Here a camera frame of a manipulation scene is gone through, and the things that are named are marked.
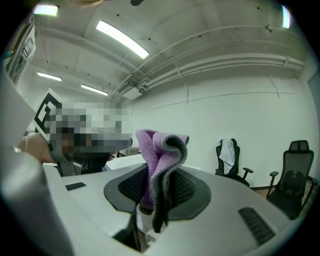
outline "white ceiling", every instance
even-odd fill
[[[33,83],[50,83],[36,73],[49,71],[62,77],[57,86],[83,91],[83,83],[116,99],[115,89],[127,81],[140,87],[143,79],[207,58],[270,54],[304,61],[306,56],[295,25],[283,29],[282,10],[267,0],[144,0],[139,6],[110,0],[97,7],[50,2],[59,5],[58,16],[35,18],[36,51],[26,71]],[[127,34],[149,56],[141,59],[96,30],[100,20]]]

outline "black office chair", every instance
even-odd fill
[[[239,156],[240,156],[240,147],[237,146],[237,141],[232,138],[231,139],[233,142],[233,147],[234,147],[234,155],[235,155],[235,159],[234,159],[234,166],[231,168],[231,170],[229,171],[228,174],[225,174],[224,169],[225,169],[225,165],[224,162],[219,158],[220,153],[221,153],[221,149],[222,149],[222,140],[220,140],[220,145],[217,146],[215,148],[216,151],[216,155],[218,157],[218,169],[215,170],[215,174],[219,175],[219,176],[224,176],[230,179],[233,179],[235,181],[241,182],[242,184],[246,185],[247,187],[250,186],[250,184],[245,180],[247,177],[248,173],[253,173],[253,170],[250,170],[248,168],[243,168],[245,170],[245,174],[242,177],[240,177],[238,174],[239,172]]]
[[[270,191],[278,172],[270,173],[272,179],[266,196],[267,200],[281,209],[291,220],[299,216],[314,186],[318,184],[317,179],[308,176],[313,159],[314,152],[309,150],[306,140],[293,141],[289,150],[283,153],[281,178],[271,194]],[[307,180],[310,180],[312,185],[302,205]]]

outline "fluorescent light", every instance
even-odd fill
[[[50,75],[50,74],[45,74],[45,73],[41,73],[41,72],[38,72],[38,75],[39,75],[40,77],[50,78],[50,79],[53,79],[53,80],[57,80],[57,81],[62,82],[61,77],[58,77],[58,76],[54,76],[54,75]]]
[[[119,41],[121,44],[128,47],[130,50],[135,52],[139,55],[142,59],[147,57],[149,53],[143,49],[139,44],[133,41],[130,37],[116,29],[115,27],[105,23],[104,21],[100,20],[96,29],[107,34],[108,36],[114,38],[115,40]]]
[[[37,4],[33,9],[33,13],[41,14],[41,15],[57,16],[58,7],[55,5]]]
[[[284,5],[282,5],[282,13],[282,26],[288,29],[290,27],[290,12]]]
[[[98,94],[102,94],[102,95],[105,95],[105,96],[108,96],[108,93],[102,91],[102,90],[97,90],[95,88],[92,88],[92,87],[89,87],[89,86],[86,86],[84,84],[81,84],[81,87],[84,88],[84,89],[87,89],[87,90],[90,90],[90,91],[93,91],[95,93],[98,93]]]

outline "chair backrest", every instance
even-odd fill
[[[287,195],[303,197],[307,178],[314,159],[306,140],[291,142],[289,150],[283,153],[283,169],[275,189]]]
[[[230,175],[237,175],[239,172],[240,147],[237,146],[237,141],[234,138],[232,138],[231,140],[233,143],[235,159],[234,159],[234,166],[229,171],[229,174]],[[219,158],[220,153],[221,153],[221,149],[222,149],[222,140],[220,140],[220,145],[215,148],[215,151],[216,151],[216,155],[218,157],[218,164],[219,164],[218,168],[220,170],[224,170],[225,169],[224,162]]]

